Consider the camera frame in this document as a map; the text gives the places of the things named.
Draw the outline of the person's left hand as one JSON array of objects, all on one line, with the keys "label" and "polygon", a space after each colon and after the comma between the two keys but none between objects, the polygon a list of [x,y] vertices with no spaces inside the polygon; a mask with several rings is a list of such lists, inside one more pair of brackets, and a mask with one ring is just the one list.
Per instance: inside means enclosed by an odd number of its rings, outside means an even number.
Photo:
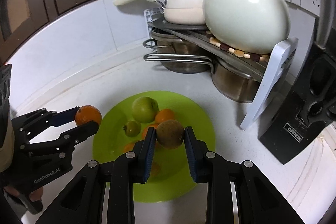
[{"label": "person's left hand", "polygon": [[[14,187],[12,187],[11,185],[5,186],[4,190],[8,193],[11,194],[14,197],[19,197],[20,192],[18,190],[16,190]],[[32,202],[35,201],[41,201],[42,200],[42,196],[43,196],[43,192],[44,189],[43,188],[39,188],[35,191],[33,191],[32,193],[30,193],[29,198]]]}]

